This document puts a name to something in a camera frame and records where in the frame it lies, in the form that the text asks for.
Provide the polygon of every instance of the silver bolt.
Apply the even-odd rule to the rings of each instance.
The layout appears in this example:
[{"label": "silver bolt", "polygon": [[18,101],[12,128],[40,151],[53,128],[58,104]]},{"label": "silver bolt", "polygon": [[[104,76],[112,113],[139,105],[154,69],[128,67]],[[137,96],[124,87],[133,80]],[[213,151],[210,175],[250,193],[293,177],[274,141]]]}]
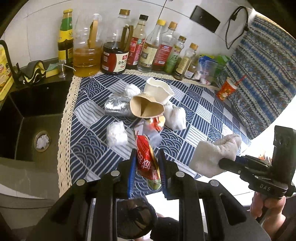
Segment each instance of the silver bolt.
[{"label": "silver bolt", "polygon": [[210,184],[213,186],[213,187],[218,187],[219,186],[219,182],[217,180],[211,180],[210,181]]},{"label": "silver bolt", "polygon": [[85,180],[83,180],[83,179],[79,179],[77,182],[76,182],[76,185],[77,186],[82,186],[82,185],[84,185],[85,184]]},{"label": "silver bolt", "polygon": [[111,176],[113,176],[113,177],[117,177],[117,176],[119,176],[119,174],[120,174],[120,172],[118,170],[114,170],[111,172]]},{"label": "silver bolt", "polygon": [[176,172],[176,176],[177,177],[184,177],[185,176],[185,173],[184,172],[181,172],[181,171],[178,171],[178,172]]}]

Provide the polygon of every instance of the red paper cup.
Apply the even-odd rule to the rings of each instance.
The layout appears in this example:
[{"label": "red paper cup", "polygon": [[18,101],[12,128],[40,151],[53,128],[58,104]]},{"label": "red paper cup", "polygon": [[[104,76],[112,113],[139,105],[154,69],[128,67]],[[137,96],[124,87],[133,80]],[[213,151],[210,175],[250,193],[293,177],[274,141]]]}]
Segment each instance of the red paper cup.
[{"label": "red paper cup", "polygon": [[235,92],[237,89],[237,86],[232,83],[231,78],[227,77],[227,80],[222,85],[221,89],[217,92],[217,97],[220,100],[225,100],[230,94]]}]

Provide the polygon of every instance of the black cable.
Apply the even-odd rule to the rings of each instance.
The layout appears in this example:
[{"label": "black cable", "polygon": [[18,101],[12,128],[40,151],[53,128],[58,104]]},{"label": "black cable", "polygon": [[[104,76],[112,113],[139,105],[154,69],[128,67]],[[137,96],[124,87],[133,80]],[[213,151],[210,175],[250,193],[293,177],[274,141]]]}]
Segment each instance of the black cable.
[{"label": "black cable", "polygon": [[[246,11],[246,15],[247,15],[246,23],[245,23],[245,25],[244,25],[244,28],[243,28],[243,30],[242,30],[242,33],[241,33],[239,36],[237,36],[234,40],[232,40],[231,44],[228,46],[228,43],[227,43],[227,34],[228,34],[229,25],[230,25],[230,20],[235,21],[236,18],[237,18],[237,14],[239,13],[239,11],[240,11],[241,9],[244,9],[244,10]],[[242,35],[244,34],[245,31],[248,31],[248,30],[249,30],[249,28],[248,28],[248,19],[249,19],[249,13],[248,13],[247,8],[244,7],[244,6],[239,6],[239,7],[238,7],[237,9],[235,9],[234,12],[231,14],[230,18],[228,19],[228,26],[227,26],[227,30],[226,30],[226,33],[225,33],[225,44],[226,44],[226,48],[227,48],[227,49],[230,49],[231,46],[233,45],[233,43],[234,43],[234,42],[235,42],[240,36],[242,36]]]}]

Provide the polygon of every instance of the black sink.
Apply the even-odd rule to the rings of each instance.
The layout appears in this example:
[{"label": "black sink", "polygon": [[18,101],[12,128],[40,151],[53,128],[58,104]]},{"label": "black sink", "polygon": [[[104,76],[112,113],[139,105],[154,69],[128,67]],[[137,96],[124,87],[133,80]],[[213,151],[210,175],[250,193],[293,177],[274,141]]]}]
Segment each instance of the black sink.
[{"label": "black sink", "polygon": [[[57,161],[59,130],[70,83],[68,80],[45,83],[8,95],[0,110],[0,157],[54,167],[52,162]],[[44,152],[34,147],[34,139],[41,131],[50,139]]]}]

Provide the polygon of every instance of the patterned fabric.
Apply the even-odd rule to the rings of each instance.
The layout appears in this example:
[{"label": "patterned fabric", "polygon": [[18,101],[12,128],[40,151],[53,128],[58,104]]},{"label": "patterned fabric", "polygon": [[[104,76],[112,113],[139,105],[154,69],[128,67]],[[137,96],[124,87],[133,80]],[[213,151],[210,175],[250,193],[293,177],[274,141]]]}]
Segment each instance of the patterned fabric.
[{"label": "patterned fabric", "polygon": [[[147,76],[122,74],[119,76],[98,75],[83,78],[74,108],[70,139],[70,172],[72,183],[80,178],[96,180],[103,174],[115,170],[120,161],[129,159],[132,148],[136,148],[133,127],[136,120],[104,115],[104,104],[112,93],[122,94],[127,84],[135,84],[144,89]],[[154,149],[157,155],[160,148],[166,158],[177,163],[180,170],[194,178],[199,174],[188,168],[194,150],[200,140],[214,142],[223,135],[238,133],[242,137],[241,150],[251,144],[246,130],[235,117],[229,102],[222,103],[215,93],[207,88],[180,81],[165,81],[173,89],[171,101],[183,107],[186,112],[186,129],[172,131],[165,127],[163,138]],[[106,128],[113,121],[123,121],[128,133],[128,145],[109,148],[106,144]],[[134,196],[147,195],[151,190],[146,181],[136,177]]]},{"label": "patterned fabric", "polygon": [[296,40],[270,20],[256,16],[226,64],[217,84],[239,80],[229,100],[253,139],[264,131],[296,95]]}]

